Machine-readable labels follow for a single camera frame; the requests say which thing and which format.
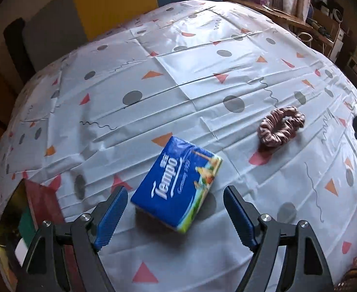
table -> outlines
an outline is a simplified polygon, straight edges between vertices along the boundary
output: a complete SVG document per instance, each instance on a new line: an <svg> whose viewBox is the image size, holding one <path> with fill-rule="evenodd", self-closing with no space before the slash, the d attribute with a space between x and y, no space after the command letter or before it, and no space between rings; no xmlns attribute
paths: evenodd
<svg viewBox="0 0 357 292"><path fill-rule="evenodd" d="M269 11L268 9L264 8L262 5L251 2L251 1L245 1L245 0L229 0L229 1L237 3L237 4L241 4L243 6L250 8L250 9L253 9L261 14L264 14L267 17L269 17L270 19L272 19L272 21L274 21L278 25L287 24L287 25L292 25L292 26L301 28L310 34L315 35L315 37L317 39L319 39L326 45L328 45L330 47L334 46L333 41L324 37L316 29L314 29L312 26L308 25L306 22L304 22L302 19L300 19L298 17L279 13L279 12Z"/></svg>

silver bolt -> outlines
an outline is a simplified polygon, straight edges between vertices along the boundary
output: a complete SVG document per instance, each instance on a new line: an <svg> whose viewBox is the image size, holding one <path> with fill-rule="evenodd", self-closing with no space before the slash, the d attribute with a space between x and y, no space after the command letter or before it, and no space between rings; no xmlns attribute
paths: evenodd
<svg viewBox="0 0 357 292"><path fill-rule="evenodd" d="M81 215L80 218L81 218L82 221L87 222L87 221L90 220L90 214L84 213L84 214Z"/></svg>
<svg viewBox="0 0 357 292"><path fill-rule="evenodd" d="M264 222L269 222L272 217L269 215L269 214L262 214L261 215L261 219L264 221Z"/></svg>
<svg viewBox="0 0 357 292"><path fill-rule="evenodd" d="M306 228L306 227L308 227L310 224L309 224L307 221L300 221L300 222L299 222L299 225L300 225L302 228Z"/></svg>

gray panel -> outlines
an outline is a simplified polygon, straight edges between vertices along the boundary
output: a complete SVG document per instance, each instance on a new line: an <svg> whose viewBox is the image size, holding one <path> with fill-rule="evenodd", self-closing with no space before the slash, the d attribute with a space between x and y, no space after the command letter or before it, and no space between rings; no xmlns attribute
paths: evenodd
<svg viewBox="0 0 357 292"><path fill-rule="evenodd" d="M22 34L36 71L88 42L73 0L52 0L26 23Z"/></svg>

scrunchie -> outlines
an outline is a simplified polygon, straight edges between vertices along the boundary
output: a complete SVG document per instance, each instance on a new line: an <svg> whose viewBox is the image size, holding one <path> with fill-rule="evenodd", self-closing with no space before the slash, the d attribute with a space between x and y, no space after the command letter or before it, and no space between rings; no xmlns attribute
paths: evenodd
<svg viewBox="0 0 357 292"><path fill-rule="evenodd" d="M260 124L258 136L263 144L268 147L284 145L291 136L304 127L305 116L296 107L282 107L274 110ZM274 131L280 124L281 129Z"/></svg>

yellow panel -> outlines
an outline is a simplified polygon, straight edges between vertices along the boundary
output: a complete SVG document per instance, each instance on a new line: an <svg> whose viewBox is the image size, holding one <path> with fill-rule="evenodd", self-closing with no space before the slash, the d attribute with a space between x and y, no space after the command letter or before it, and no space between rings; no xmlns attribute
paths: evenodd
<svg viewBox="0 0 357 292"><path fill-rule="evenodd" d="M89 40L158 7L157 0L74 0Z"/></svg>

